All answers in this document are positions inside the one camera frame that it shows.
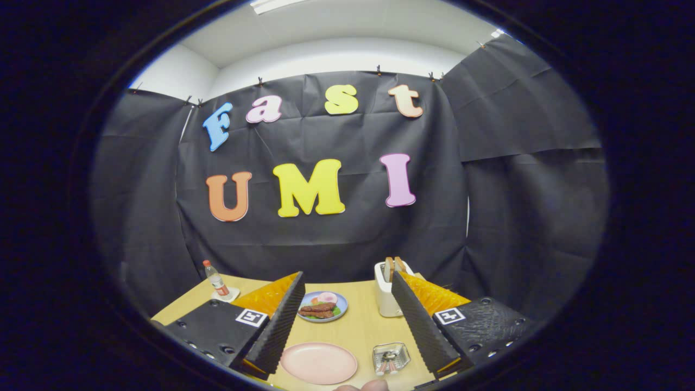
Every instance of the blue letter f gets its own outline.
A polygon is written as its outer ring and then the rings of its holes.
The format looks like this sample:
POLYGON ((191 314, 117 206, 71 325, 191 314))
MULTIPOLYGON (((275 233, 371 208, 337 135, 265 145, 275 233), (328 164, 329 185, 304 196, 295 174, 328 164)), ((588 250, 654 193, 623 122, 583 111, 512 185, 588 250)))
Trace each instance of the blue letter f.
POLYGON ((227 141, 229 134, 222 131, 222 128, 229 128, 229 116, 227 112, 231 110, 231 103, 227 102, 203 122, 203 126, 210 135, 210 152, 216 150, 223 142, 227 141))

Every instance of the white wall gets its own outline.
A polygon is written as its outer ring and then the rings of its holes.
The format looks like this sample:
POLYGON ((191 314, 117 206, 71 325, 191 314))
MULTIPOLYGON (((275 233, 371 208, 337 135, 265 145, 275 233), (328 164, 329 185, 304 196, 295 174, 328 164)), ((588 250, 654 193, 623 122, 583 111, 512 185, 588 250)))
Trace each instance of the white wall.
POLYGON ((183 45, 175 45, 147 67, 130 87, 139 85, 141 90, 183 100, 193 95, 190 101, 197 103, 199 98, 207 100, 219 73, 219 68, 198 53, 183 45))
POLYGON ((345 70, 417 74, 438 79, 463 54, 417 42, 386 38, 336 38, 290 45, 256 54, 220 70, 204 100, 264 81, 298 74, 345 70))

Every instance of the pink plate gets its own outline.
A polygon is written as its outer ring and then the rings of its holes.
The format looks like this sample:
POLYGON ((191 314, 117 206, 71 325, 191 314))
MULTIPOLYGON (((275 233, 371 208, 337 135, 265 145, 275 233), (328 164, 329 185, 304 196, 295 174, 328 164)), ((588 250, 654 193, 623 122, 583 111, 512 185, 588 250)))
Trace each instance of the pink plate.
POLYGON ((305 342, 282 352, 280 365, 290 375, 312 384, 337 384, 357 372, 357 359, 349 351, 324 342, 305 342))

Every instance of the white toaster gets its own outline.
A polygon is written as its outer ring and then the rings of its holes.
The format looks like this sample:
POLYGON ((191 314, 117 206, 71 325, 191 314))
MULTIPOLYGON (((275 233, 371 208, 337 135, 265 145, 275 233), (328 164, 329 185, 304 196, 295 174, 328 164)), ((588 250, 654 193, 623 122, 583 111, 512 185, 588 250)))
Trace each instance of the white toaster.
MULTIPOLYGON (((374 280, 376 281, 377 289, 377 306, 379 307, 379 313, 383 317, 401 317, 403 313, 396 303, 393 294, 391 293, 391 283, 384 280, 384 265, 386 262, 379 262, 374 265, 374 280)), ((410 269, 410 266, 403 261, 403 266, 405 266, 405 271, 411 276, 415 274, 410 269)))

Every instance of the small glass dish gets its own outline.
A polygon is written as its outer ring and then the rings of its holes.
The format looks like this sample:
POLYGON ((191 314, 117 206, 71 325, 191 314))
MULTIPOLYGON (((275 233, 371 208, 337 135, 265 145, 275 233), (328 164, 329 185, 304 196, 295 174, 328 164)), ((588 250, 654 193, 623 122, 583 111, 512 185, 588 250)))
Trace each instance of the small glass dish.
POLYGON ((403 342, 379 344, 372 350, 372 360, 377 376, 396 374, 410 362, 408 349, 403 342))

